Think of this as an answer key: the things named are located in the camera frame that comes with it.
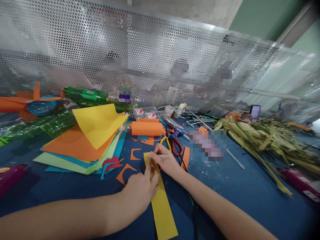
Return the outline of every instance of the person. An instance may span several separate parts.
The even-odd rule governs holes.
[[[162,159],[158,154],[168,154]],[[257,221],[184,171],[161,144],[150,153],[162,170],[184,187],[228,240],[276,239]],[[159,189],[159,174],[148,162],[121,192],[89,199],[61,200],[0,218],[2,239],[91,239],[116,233],[137,219]]]

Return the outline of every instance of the wall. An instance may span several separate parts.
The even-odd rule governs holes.
[[[276,41],[304,3],[302,0],[243,0],[229,29]]]
[[[302,35],[292,49],[306,53],[314,53],[320,57],[320,19]]]

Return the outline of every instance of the blue table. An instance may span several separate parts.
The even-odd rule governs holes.
[[[7,121],[15,118],[8,114],[0,118]],[[186,131],[195,130],[196,126],[186,126]],[[132,148],[142,148],[135,151],[135,157],[143,159],[143,152],[154,150],[155,146],[133,141],[127,135],[121,158],[122,164],[129,163],[138,171],[144,171],[144,162],[131,161]],[[116,180],[122,168],[113,170],[100,180],[100,175],[89,176],[78,173],[45,172],[47,165],[32,162],[41,154],[39,148],[51,138],[45,134],[24,142],[12,142],[0,148],[0,166],[15,166],[28,164],[28,173],[16,183],[7,194],[0,199],[0,216],[24,208],[37,206],[56,200],[90,198],[120,191],[124,186]],[[183,137],[179,142],[188,146]],[[284,182],[284,185],[294,194],[290,198],[282,194],[269,175],[249,154],[229,137],[225,140],[227,148],[236,156],[246,169],[242,169],[228,154],[223,161],[206,162],[201,158],[190,159],[188,170],[197,179],[221,194],[223,197],[244,210],[279,239],[307,239],[318,219],[317,205],[303,196],[296,189]],[[131,170],[124,172],[127,181]],[[186,190],[178,183],[161,173],[165,184],[173,217],[179,236],[176,239],[193,239],[193,207]],[[223,238],[219,229],[203,210],[198,213],[199,239]],[[151,204],[136,221],[126,229],[105,237],[106,239],[156,239],[155,226]]]

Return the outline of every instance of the yellow paper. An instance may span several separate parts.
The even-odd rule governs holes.
[[[52,155],[46,152],[36,157],[33,161],[48,164],[54,167],[67,169],[67,170],[82,173],[82,174],[85,174],[85,172],[87,171],[87,168],[81,167],[78,164],[69,162],[67,160],[64,160],[62,158],[59,158],[55,155]]]
[[[150,152],[144,153],[144,163],[147,166],[150,158],[147,156],[150,155]],[[157,191],[156,195],[151,201],[153,218],[156,225],[158,240],[168,240],[170,238],[178,236],[178,230],[173,219],[172,211],[169,205],[168,197],[158,164],[152,164],[152,166],[159,173],[158,186],[160,189]]]
[[[73,114],[83,132],[95,149],[101,147],[128,119],[119,115],[114,104],[73,109]]]

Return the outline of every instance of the paper scrap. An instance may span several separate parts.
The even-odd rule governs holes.
[[[114,104],[73,109],[73,114],[89,142],[100,148],[127,119],[116,112]]]
[[[104,160],[112,158],[113,157],[113,153],[114,150],[116,149],[118,140],[120,137],[120,132],[118,132],[116,134],[116,136],[114,137],[114,139],[112,140],[111,144],[109,145],[109,147],[105,150],[105,152],[103,153],[103,155],[100,157],[100,159],[91,167],[88,168],[86,174],[91,174],[94,171],[97,171],[103,164]]]
[[[97,161],[106,148],[110,145],[115,133],[97,150],[90,144],[89,140],[82,133],[80,127],[66,131],[55,140],[46,144],[42,151],[61,154],[85,161]]]
[[[148,161],[150,161],[150,158],[147,157],[148,155],[150,155],[149,152],[143,154],[146,166],[148,164]],[[158,164],[152,164],[152,166],[159,173],[158,186],[160,187],[160,189],[157,191],[156,195],[151,201],[157,236],[158,240],[168,240],[178,236],[178,230],[173,219],[172,211],[169,205],[167,193],[164,188]]]
[[[141,160],[139,158],[136,158],[134,155],[133,155],[133,152],[136,151],[136,150],[141,150],[141,148],[132,148],[131,149],[131,157],[130,157],[130,160]]]
[[[126,185],[126,183],[124,182],[124,180],[123,180],[123,172],[127,169],[127,168],[130,168],[130,169],[132,169],[133,171],[137,171],[137,170],[135,170],[133,167],[131,167],[129,164],[126,164],[125,166],[124,166],[124,168],[121,170],[121,172],[119,173],[119,175],[116,177],[116,179],[119,181],[119,182],[121,182],[123,185]]]
[[[149,137],[146,141],[141,141],[141,142],[153,146],[154,138]]]
[[[67,160],[64,160],[62,158],[59,158],[55,155],[52,155],[46,152],[40,154],[33,161],[44,163],[44,164],[51,165],[58,168],[67,169],[67,170],[82,173],[82,174],[86,174],[86,171],[87,171],[87,169],[84,167],[81,167],[77,164],[74,164],[72,162],[69,162]]]
[[[188,164],[189,164],[189,156],[190,156],[190,148],[185,147],[182,159],[183,159],[183,162],[186,165],[187,169],[188,169]],[[183,163],[181,163],[181,168],[186,171],[186,168],[184,167]]]
[[[142,140],[142,141],[146,141],[148,139],[149,136],[138,136],[138,139]]]

